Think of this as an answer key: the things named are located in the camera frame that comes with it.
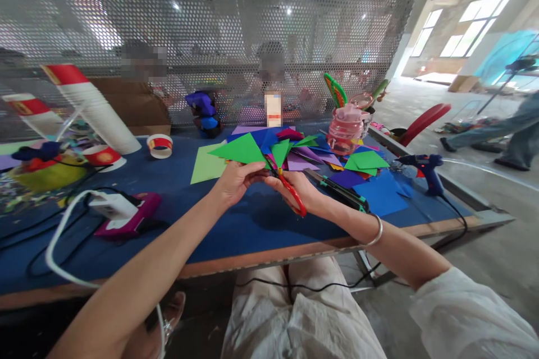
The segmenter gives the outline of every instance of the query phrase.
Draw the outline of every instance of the bracelet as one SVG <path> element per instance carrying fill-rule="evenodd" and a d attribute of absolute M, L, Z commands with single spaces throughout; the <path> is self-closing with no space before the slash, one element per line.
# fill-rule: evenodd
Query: bracelet
<path fill-rule="evenodd" d="M 380 241 L 380 238 L 382 237 L 382 232 L 383 232 L 382 219 L 380 219 L 380 217 L 378 215 L 375 215 L 374 213 L 369 213 L 369 215 L 374 216 L 376 220 L 378 220 L 378 234 L 376 234 L 376 237 L 370 243 L 359 245 L 360 247 L 363 247 L 363 248 L 371 247 L 374 244 L 376 244 L 378 241 Z"/>

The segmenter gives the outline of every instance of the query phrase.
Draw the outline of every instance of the hot glue gun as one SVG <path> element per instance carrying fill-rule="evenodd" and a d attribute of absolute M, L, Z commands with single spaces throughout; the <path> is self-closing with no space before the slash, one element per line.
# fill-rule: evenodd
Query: hot glue gun
<path fill-rule="evenodd" d="M 438 174 L 434 171 L 436 167 L 443 165 L 442 156 L 439 154 L 416 154 L 399 157 L 396 161 L 404 165 L 413 165 L 423 173 L 428 185 L 427 195 L 442 196 L 444 194 L 444 187 Z"/>

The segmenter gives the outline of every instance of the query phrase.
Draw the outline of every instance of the perforated metal screen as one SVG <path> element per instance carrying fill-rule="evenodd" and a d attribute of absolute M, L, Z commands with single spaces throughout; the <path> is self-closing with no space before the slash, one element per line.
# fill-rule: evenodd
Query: perforated metal screen
<path fill-rule="evenodd" d="M 263 92 L 285 122 L 328 117 L 331 74 L 348 96 L 372 92 L 391 64 L 413 0 L 0 0 L 0 94 L 67 102 L 39 69 L 150 81 L 174 127 L 184 96 L 214 89 L 224 123 L 263 123 Z M 1 139 L 30 136 L 0 102 Z"/>

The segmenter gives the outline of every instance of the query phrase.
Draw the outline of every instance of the sleeve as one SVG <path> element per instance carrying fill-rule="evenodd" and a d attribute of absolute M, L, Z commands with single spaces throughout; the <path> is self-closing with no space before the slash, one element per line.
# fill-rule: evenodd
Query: sleeve
<path fill-rule="evenodd" d="M 491 288 L 451 268 L 423 285 L 410 315 L 431 358 L 537 358 L 532 327 Z"/>

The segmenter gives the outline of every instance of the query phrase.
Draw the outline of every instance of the wooden table edge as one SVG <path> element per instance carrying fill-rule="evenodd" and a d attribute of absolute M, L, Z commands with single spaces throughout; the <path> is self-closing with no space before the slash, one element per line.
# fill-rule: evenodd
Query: wooden table edge
<path fill-rule="evenodd" d="M 480 227 L 479 219 L 475 216 L 466 217 L 468 228 L 474 231 Z M 403 230 L 422 238 L 426 236 L 442 235 L 462 229 L 459 219 L 442 220 L 440 222 L 417 224 L 404 227 Z M 314 242 L 292 247 L 276 248 L 274 250 L 254 252 L 251 254 L 236 255 L 199 263 L 187 264 L 178 276 L 179 279 L 188 279 L 216 273 L 253 268 L 259 265 L 271 266 L 278 263 L 342 250 L 356 250 L 358 242 L 351 237 L 342 237 L 323 242 Z M 93 283 L 103 284 L 107 278 L 93 280 Z M 74 297 L 82 297 L 92 294 L 95 290 L 88 289 L 77 284 L 64 284 L 50 288 L 34 289 L 29 291 L 13 292 L 0 295 L 0 310 L 13 310 L 38 304 L 50 303 L 58 300 L 66 300 Z"/>

